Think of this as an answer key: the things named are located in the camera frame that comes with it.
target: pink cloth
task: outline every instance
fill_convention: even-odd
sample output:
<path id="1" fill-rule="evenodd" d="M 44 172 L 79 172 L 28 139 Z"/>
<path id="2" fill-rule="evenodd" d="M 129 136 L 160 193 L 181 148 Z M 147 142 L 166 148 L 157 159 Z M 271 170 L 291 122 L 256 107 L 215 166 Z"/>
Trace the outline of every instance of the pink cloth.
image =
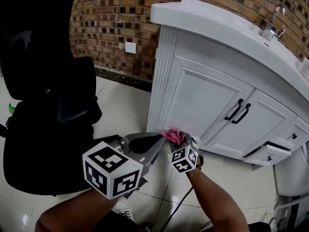
<path id="1" fill-rule="evenodd" d="M 178 128 L 171 128 L 168 132 L 160 132 L 162 136 L 166 139 L 170 140 L 172 143 L 177 144 L 180 146 L 185 138 L 184 135 L 180 136 L 180 130 Z"/>

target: chrome faucet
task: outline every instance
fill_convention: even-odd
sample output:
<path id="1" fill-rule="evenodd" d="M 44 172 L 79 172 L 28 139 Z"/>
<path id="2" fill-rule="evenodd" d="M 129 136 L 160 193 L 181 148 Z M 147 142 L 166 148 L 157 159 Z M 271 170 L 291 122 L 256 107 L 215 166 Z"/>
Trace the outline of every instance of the chrome faucet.
<path id="1" fill-rule="evenodd" d="M 276 37 L 277 39 L 280 38 L 285 32 L 285 29 L 282 28 L 282 30 L 278 32 L 278 34 L 276 34 L 276 32 L 272 29 L 274 26 L 273 23 L 279 11 L 281 12 L 281 15 L 285 14 L 285 7 L 283 4 L 280 4 L 279 6 L 276 7 L 274 13 L 271 15 L 271 17 L 267 21 L 267 24 L 261 33 L 261 36 L 268 41 L 271 41 L 274 37 Z"/>

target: drawer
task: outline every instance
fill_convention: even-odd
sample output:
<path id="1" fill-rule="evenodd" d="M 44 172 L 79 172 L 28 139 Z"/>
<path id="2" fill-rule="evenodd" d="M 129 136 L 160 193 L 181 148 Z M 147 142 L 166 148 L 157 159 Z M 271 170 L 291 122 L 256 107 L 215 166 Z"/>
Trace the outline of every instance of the drawer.
<path id="1" fill-rule="evenodd" d="M 261 149 L 248 156 L 244 162 L 261 166 L 271 166 L 290 155 L 291 152 L 289 151 L 271 145 L 264 145 Z"/>
<path id="2" fill-rule="evenodd" d="M 270 141 L 288 149 L 296 150 L 308 140 L 309 125 L 301 118 L 296 117 Z"/>

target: black office chair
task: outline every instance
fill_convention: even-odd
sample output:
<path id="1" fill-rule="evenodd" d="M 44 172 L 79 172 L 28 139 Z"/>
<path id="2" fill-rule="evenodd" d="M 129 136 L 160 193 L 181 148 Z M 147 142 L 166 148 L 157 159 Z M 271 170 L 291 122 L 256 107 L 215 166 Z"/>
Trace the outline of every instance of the black office chair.
<path id="1" fill-rule="evenodd" d="M 92 124 L 102 113 L 92 59 L 74 59 L 70 50 L 72 4 L 0 0 L 0 65 L 10 95 L 22 100 L 8 128 L 0 127 L 4 175 L 9 185 L 32 194 L 89 187 L 82 154 L 98 143 Z"/>

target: person's left arm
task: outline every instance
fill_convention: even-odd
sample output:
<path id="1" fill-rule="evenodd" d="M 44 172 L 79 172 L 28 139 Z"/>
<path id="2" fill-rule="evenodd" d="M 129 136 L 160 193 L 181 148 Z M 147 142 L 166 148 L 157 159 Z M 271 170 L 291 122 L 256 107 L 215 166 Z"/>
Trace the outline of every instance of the person's left arm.
<path id="1" fill-rule="evenodd" d="M 86 191 L 45 211 L 35 232 L 91 232 L 117 201 L 108 200 L 94 189 Z"/>

